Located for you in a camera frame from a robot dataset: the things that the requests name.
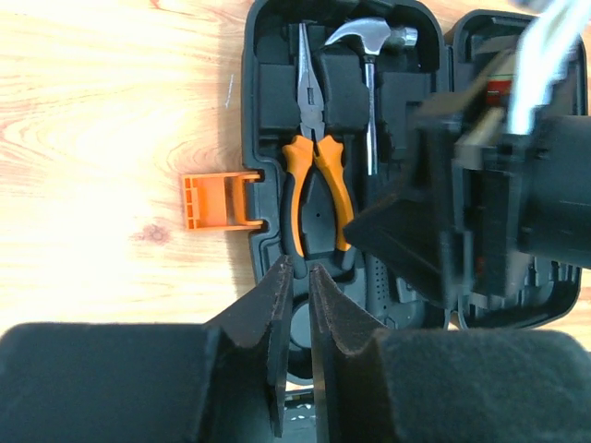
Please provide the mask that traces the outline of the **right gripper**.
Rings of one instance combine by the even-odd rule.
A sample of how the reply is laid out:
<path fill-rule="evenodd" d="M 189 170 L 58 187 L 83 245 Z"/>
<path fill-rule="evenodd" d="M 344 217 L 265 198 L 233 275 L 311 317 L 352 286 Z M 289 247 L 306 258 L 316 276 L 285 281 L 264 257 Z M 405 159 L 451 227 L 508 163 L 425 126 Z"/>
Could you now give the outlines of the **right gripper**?
<path fill-rule="evenodd" d="M 400 174 L 344 228 L 433 305 L 520 291 L 534 257 L 590 264 L 590 119 L 537 109 L 525 135 L 482 93 L 441 93 L 411 125 Z"/>

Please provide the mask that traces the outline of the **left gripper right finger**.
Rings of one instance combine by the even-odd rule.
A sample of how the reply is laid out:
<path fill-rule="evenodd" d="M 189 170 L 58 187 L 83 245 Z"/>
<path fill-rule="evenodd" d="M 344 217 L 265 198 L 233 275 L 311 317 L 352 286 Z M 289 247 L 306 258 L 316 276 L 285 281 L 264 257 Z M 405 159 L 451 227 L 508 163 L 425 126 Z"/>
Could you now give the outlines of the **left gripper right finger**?
<path fill-rule="evenodd" d="M 321 442 L 586 442 L 590 355 L 531 329 L 389 329 L 309 280 Z"/>

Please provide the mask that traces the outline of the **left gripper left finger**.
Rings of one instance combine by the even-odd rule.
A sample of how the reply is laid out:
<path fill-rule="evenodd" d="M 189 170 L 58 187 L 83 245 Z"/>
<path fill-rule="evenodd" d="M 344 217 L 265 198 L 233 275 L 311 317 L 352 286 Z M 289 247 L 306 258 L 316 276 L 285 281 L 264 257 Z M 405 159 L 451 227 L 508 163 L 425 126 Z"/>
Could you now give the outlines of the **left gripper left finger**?
<path fill-rule="evenodd" d="M 271 442 L 293 265 L 203 324 L 23 323 L 1 339 L 5 442 Z"/>

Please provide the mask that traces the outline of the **orange needle nose pliers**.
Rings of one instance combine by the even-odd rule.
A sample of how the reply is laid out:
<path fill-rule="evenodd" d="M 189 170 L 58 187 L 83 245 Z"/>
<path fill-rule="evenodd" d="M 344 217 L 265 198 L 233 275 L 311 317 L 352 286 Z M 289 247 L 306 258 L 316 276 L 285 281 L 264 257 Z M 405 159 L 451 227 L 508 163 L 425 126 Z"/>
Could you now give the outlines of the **orange needle nose pliers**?
<path fill-rule="evenodd" d="M 304 198 L 315 176 L 322 176 L 332 198 L 334 218 L 333 253 L 345 264 L 352 246 L 344 236 L 344 227 L 355 213 L 344 179 L 344 144 L 326 132 L 324 96 L 312 61 L 308 27 L 298 24 L 298 54 L 295 98 L 299 109 L 298 133 L 282 147 L 286 161 L 280 227 L 284 252 L 293 260 L 294 274 L 308 274 L 307 247 L 302 239 Z"/>

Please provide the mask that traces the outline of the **black plastic tool case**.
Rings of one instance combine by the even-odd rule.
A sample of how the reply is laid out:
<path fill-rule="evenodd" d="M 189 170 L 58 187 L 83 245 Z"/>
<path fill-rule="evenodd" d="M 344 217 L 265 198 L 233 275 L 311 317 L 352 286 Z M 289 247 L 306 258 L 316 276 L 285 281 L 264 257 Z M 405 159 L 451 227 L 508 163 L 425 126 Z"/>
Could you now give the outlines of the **black plastic tool case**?
<path fill-rule="evenodd" d="M 293 261 L 287 376 L 308 384 L 322 266 L 392 329 L 521 329 L 567 314 L 590 264 L 585 46 L 478 9 L 257 1 L 242 65 L 253 268 Z"/>

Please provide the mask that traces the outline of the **orange case latch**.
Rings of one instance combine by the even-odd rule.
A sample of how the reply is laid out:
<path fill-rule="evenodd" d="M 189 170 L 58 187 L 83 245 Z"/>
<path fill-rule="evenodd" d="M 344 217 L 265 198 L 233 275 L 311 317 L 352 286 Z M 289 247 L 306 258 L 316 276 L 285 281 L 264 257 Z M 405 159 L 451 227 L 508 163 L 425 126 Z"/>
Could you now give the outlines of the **orange case latch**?
<path fill-rule="evenodd" d="M 247 186 L 259 182 L 255 171 L 183 174 L 181 189 L 188 231 L 255 231 L 264 226 L 248 214 Z"/>

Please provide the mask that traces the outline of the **claw hammer black grip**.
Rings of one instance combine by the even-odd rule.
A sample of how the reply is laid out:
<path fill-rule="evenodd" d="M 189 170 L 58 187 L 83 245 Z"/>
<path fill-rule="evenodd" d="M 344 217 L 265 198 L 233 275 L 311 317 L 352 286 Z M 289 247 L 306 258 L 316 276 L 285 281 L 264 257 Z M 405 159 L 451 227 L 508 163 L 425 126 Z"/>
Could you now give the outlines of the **claw hammer black grip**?
<path fill-rule="evenodd" d="M 368 89 L 368 124 L 365 143 L 367 171 L 364 180 L 363 210 L 376 202 L 380 187 L 378 136 L 376 128 L 375 74 L 376 58 L 392 29 L 384 18 L 358 18 L 345 22 L 324 43 L 332 45 L 344 38 L 357 38 L 362 49 L 364 82 Z M 382 323 L 386 323 L 389 307 L 390 284 L 385 265 L 376 257 L 365 253 L 367 275 L 367 311 Z"/>

